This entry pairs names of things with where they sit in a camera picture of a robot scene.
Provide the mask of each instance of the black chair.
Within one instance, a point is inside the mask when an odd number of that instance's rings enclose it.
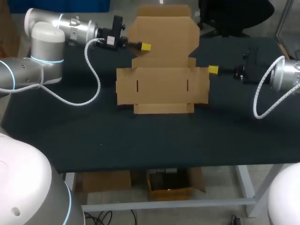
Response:
[[[270,18],[274,7],[268,0],[198,0],[200,22],[215,30],[201,35],[203,38],[215,36],[248,37],[243,29],[256,26]]]

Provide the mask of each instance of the table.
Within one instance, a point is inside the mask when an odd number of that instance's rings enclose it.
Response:
[[[270,38],[202,39],[192,53],[197,66],[234,67],[251,44],[259,45],[258,61],[269,65],[281,55]],[[95,81],[83,59],[83,49],[66,47],[62,82],[51,85],[64,98],[81,102],[95,92]],[[170,208],[246,204],[256,217],[265,206],[267,190],[285,163],[300,161],[298,147],[300,96],[292,96],[264,120],[252,115],[255,86],[231,77],[210,78],[210,104],[197,106],[192,115],[133,115],[131,107],[117,107],[115,68],[130,67],[133,55],[126,50],[95,49],[91,63],[102,82],[98,99],[73,108],[43,90],[11,97],[2,125],[18,140],[40,149],[60,173],[67,173],[72,188],[74,172],[239,165],[244,198],[173,202],[133,202],[83,206],[85,211]],[[262,90],[262,112],[281,94]],[[277,164],[254,193],[249,164]]]

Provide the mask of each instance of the open cardboard box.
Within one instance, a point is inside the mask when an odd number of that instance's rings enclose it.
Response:
[[[129,42],[151,44],[136,52],[131,68],[117,69],[117,103],[134,105],[135,114],[193,113],[208,104],[209,72],[196,67],[190,53],[200,30],[188,6],[144,6],[128,31]]]
[[[199,191],[205,192],[205,182],[203,180],[201,167],[193,167],[186,169],[186,178],[182,176],[182,173],[181,176],[178,176],[177,174],[170,175],[170,179],[175,179],[175,182],[180,182],[180,188],[154,188],[153,184],[151,183],[151,174],[149,173],[149,171],[147,171],[146,178],[150,199],[156,201],[188,200],[192,197],[194,189],[198,189]]]

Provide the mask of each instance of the cardboard flap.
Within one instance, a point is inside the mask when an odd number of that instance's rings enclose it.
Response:
[[[200,30],[190,17],[137,17],[128,31],[129,42],[151,44],[138,58],[188,58],[199,45]]]
[[[123,190],[131,188],[130,171],[101,171],[81,173],[83,192]]]
[[[208,103],[207,68],[117,69],[118,105]]]
[[[193,113],[194,104],[135,104],[135,114]]]
[[[135,58],[132,60],[132,68],[178,68],[196,67],[195,58]]]
[[[191,14],[191,8],[186,5],[143,6],[137,11],[137,16],[191,16]]]
[[[198,190],[205,192],[205,182],[203,180],[201,167],[189,168],[189,180],[191,185]]]

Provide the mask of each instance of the floor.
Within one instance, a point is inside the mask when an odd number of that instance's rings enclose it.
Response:
[[[147,4],[158,4],[158,0],[111,0],[110,12],[105,14],[70,14],[79,15],[81,19],[95,20],[100,27],[111,27],[113,15],[121,15],[124,17],[124,23],[127,27],[135,19],[135,7]],[[281,12],[284,8],[285,1],[271,0],[275,7],[274,15],[267,21],[259,24],[253,28],[245,30],[251,36],[274,36],[277,23],[280,19]],[[164,0],[165,4],[188,4],[192,8],[192,18],[195,22],[199,20],[199,9],[196,0]],[[300,0],[295,0],[292,12],[289,15],[287,22],[283,28],[283,34],[289,36],[290,39],[295,39],[293,36],[296,31],[299,31],[297,26],[297,15],[300,10]],[[30,40],[24,35],[23,32],[23,14],[15,14],[13,18],[16,22],[17,30],[22,36],[21,47],[19,56],[26,56],[30,47]],[[210,27],[205,26],[202,33],[212,30]],[[295,48],[300,48],[295,41]],[[0,99],[0,121],[7,107],[9,97]],[[264,177],[270,170],[271,165],[249,165],[249,173],[256,188],[259,187]],[[197,193],[203,198],[228,198],[239,197],[241,190],[239,189],[237,178],[233,167],[230,166],[217,166],[217,167],[204,167],[204,179],[206,182],[207,193]],[[131,201],[145,201],[147,193],[144,189],[134,188],[130,191],[121,192],[103,192],[91,193],[88,195],[88,204],[107,203],[107,202],[131,202]],[[202,208],[183,208],[183,209],[161,209],[161,210],[137,210],[136,211],[138,223],[140,225],[228,225],[231,215],[235,214],[242,218],[243,225],[268,225],[269,220],[266,209],[262,211],[261,216],[257,218],[247,218],[244,207],[242,206],[229,206],[229,207],[202,207]],[[130,211],[116,211],[113,212],[111,225],[132,225],[134,219]]]

